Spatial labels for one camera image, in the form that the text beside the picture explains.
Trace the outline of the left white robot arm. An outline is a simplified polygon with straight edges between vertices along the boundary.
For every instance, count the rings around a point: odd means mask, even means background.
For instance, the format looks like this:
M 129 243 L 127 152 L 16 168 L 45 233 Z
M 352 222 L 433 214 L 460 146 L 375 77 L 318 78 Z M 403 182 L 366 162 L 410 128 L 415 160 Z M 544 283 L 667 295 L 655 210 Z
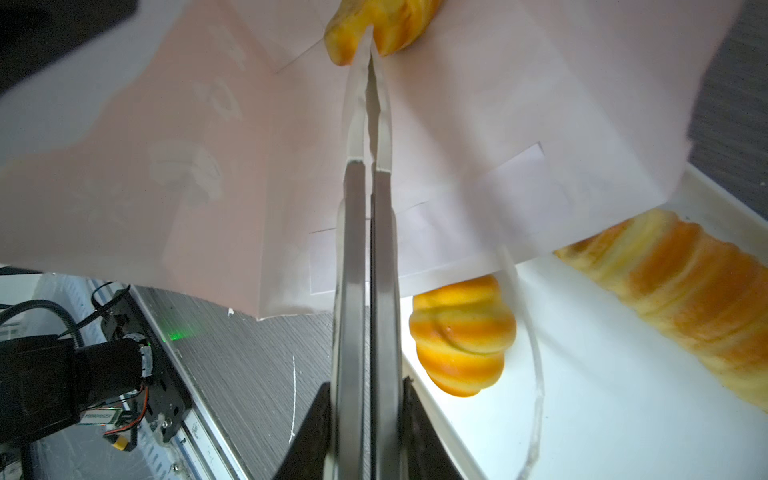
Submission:
M 149 411 L 153 353 L 142 334 L 85 344 L 82 331 L 107 318 L 129 296 L 119 290 L 81 321 L 51 300 L 32 299 L 2 305 L 1 322 L 44 310 L 58 318 L 63 332 L 27 336 L 1 343 L 1 446 L 21 448 L 70 426 L 106 426 L 113 447 L 128 451 Z

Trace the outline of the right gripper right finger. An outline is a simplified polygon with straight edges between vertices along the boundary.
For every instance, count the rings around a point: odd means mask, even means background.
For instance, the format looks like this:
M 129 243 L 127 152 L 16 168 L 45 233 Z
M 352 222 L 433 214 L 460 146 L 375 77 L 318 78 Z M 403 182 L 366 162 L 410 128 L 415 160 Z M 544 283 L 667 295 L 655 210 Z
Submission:
M 374 479 L 402 479 L 402 362 L 391 190 L 392 122 L 380 63 L 380 58 L 371 58 L 367 87 L 370 150 L 374 159 L 370 218 L 371 473 Z

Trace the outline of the long ridged fake loaf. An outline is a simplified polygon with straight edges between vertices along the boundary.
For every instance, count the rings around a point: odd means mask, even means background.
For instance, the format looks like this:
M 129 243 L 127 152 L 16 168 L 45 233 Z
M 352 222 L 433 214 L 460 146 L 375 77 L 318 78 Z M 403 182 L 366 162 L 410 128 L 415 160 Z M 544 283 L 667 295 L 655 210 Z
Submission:
M 738 398 L 767 408 L 767 268 L 755 256 L 661 209 L 555 254 Z

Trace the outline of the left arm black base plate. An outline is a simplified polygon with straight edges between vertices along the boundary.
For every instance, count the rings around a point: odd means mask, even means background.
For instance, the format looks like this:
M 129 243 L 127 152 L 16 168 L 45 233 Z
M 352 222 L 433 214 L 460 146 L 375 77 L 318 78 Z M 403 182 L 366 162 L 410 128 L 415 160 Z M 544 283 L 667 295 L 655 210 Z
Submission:
M 94 308 L 105 309 L 100 328 L 107 340 L 132 339 L 142 345 L 149 393 L 145 420 L 162 442 L 171 442 L 192 407 L 192 399 L 164 349 L 165 341 L 154 332 L 128 287 L 104 283 L 92 292 L 90 300 Z

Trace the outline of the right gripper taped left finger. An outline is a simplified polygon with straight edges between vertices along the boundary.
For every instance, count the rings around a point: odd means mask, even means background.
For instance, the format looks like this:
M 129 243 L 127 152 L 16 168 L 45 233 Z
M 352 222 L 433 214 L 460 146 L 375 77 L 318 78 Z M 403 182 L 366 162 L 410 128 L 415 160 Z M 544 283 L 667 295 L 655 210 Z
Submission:
M 337 281 L 326 479 L 360 479 L 364 465 L 366 283 L 366 90 L 373 29 L 365 30 L 347 77 L 341 133 L 345 172 L 336 228 Z

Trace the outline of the red white paper bag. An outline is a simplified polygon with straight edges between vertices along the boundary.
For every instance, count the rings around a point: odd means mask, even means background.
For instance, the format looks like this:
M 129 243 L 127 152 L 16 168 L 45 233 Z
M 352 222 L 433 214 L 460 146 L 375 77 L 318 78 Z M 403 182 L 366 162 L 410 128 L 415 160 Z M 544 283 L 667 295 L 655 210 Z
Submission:
M 348 68 L 334 1 L 142 1 L 1 96 L 1 259 L 328 311 Z M 400 291 L 526 261 L 664 203 L 738 1 L 445 1 L 380 63 Z

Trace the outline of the round yellow fake bun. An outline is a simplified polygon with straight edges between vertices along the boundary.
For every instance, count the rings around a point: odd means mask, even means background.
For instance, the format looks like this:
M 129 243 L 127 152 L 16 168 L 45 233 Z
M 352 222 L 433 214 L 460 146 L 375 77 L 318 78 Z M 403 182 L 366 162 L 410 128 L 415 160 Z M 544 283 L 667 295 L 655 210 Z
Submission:
M 486 275 L 414 296 L 409 331 L 432 382 L 471 397 L 502 376 L 517 322 L 498 280 Z

